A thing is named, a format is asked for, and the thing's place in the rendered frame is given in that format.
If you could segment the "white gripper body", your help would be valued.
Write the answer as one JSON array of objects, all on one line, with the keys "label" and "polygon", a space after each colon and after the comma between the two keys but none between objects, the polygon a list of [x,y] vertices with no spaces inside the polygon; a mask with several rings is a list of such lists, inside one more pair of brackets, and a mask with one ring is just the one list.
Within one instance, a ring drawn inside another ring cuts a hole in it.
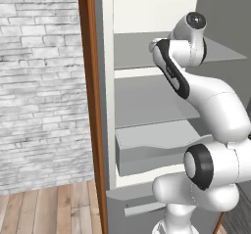
[{"label": "white gripper body", "polygon": [[162,38],[155,38],[155,39],[153,39],[153,40],[149,43],[149,51],[150,51],[150,53],[153,53],[154,47],[156,46],[156,44],[157,44],[160,40],[162,40]]}]

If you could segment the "large grey fridge shelf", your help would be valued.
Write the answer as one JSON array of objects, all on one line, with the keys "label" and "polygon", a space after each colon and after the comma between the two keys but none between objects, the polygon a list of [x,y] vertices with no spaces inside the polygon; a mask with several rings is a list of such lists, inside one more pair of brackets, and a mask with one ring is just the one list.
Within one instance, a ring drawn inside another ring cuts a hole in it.
[{"label": "large grey fridge shelf", "polygon": [[[149,43],[154,38],[167,38],[168,31],[134,32],[114,34],[115,70],[153,68],[153,58],[149,51]],[[246,60],[247,57],[226,46],[205,38],[207,55],[205,63]]]}]

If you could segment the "small grey fridge shelf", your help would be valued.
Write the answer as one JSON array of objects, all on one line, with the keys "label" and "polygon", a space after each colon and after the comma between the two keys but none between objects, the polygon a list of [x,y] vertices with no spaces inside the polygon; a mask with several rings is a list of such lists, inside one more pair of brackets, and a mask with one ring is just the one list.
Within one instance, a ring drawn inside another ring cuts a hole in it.
[{"label": "small grey fridge shelf", "polygon": [[115,80],[116,128],[199,117],[162,75]]}]

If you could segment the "grey and white fridge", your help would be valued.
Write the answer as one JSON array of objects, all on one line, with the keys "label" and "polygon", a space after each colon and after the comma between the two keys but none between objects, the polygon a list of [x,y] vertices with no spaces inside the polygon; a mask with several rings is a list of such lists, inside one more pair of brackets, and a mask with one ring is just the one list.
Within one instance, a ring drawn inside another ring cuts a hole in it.
[{"label": "grey and white fridge", "polygon": [[[161,32],[169,34],[178,21],[189,12],[203,15],[208,37],[247,57],[205,63],[188,68],[191,74],[217,78],[227,83],[237,94],[251,119],[251,0],[95,0],[99,70],[101,77],[102,133],[105,143],[104,163],[106,192],[126,186],[152,183],[155,178],[184,172],[184,163],[155,168],[133,175],[120,176],[116,162],[115,80],[164,74],[153,68],[115,70],[114,34]],[[224,211],[197,208],[190,218],[199,234],[216,234]]]}]

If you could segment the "grey fridge crisper drawer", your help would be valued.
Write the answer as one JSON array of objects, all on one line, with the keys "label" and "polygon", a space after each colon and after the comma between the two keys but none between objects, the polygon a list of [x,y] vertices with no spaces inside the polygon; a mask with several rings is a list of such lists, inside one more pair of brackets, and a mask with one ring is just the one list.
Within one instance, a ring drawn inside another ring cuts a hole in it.
[{"label": "grey fridge crisper drawer", "polygon": [[116,130],[119,175],[181,164],[188,147],[212,140],[200,118],[119,128]]}]

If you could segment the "brown wooden side panel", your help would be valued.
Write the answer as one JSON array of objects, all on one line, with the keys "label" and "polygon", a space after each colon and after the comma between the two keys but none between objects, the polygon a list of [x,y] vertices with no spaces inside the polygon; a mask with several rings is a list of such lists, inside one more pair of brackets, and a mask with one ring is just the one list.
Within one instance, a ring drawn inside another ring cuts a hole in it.
[{"label": "brown wooden side panel", "polygon": [[104,175],[95,0],[78,0],[78,6],[91,131],[94,176],[96,181],[100,221],[102,234],[109,234]]}]

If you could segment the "grey freezer drawer front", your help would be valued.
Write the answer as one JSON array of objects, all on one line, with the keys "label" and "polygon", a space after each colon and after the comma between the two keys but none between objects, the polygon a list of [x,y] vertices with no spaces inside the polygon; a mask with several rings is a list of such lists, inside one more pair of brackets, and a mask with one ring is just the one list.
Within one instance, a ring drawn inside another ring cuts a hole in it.
[{"label": "grey freezer drawer front", "polygon": [[106,195],[109,234],[152,234],[154,226],[164,216],[165,208],[125,216],[126,208],[157,202],[152,193],[152,183],[109,190]]}]

